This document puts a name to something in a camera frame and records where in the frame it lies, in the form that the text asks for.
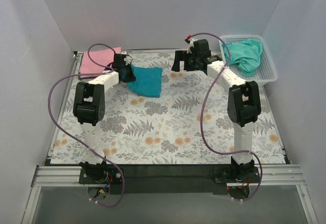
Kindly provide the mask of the teal blue t shirt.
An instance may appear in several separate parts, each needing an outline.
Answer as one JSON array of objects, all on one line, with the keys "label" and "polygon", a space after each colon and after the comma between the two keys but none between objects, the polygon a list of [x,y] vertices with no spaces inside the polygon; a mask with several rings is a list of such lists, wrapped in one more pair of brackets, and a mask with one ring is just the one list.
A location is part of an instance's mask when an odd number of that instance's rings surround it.
[{"label": "teal blue t shirt", "polygon": [[127,83],[128,88],[144,97],[159,98],[162,84],[162,68],[144,68],[131,65],[135,81]]}]

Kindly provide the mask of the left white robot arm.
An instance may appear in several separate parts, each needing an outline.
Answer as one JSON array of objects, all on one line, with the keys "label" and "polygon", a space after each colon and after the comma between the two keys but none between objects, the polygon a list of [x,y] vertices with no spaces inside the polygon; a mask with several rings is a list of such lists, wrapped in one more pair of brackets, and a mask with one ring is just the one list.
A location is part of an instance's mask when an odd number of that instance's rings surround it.
[{"label": "left white robot arm", "polygon": [[106,184],[118,173],[102,159],[100,124],[105,115],[105,93],[120,82],[135,81],[131,62],[132,57],[127,52],[116,53],[112,72],[105,69],[103,75],[76,85],[73,114],[80,123],[84,142],[89,146],[85,162],[79,165],[91,183]]}]

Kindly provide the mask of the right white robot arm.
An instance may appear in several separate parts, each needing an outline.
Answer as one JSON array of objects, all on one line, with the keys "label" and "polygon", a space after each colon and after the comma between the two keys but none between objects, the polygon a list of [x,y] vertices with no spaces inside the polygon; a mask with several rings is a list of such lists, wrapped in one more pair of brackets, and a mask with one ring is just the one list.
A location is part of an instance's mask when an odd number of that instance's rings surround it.
[{"label": "right white robot arm", "polygon": [[227,113],[234,128],[234,150],[229,153],[230,164],[210,174],[216,183],[249,184],[251,177],[259,175],[252,151],[253,127],[261,113],[259,86],[240,78],[219,56],[212,55],[206,39],[188,36],[185,41],[188,48],[175,52],[172,71],[178,72],[183,62],[185,71],[202,71],[228,92]]}]

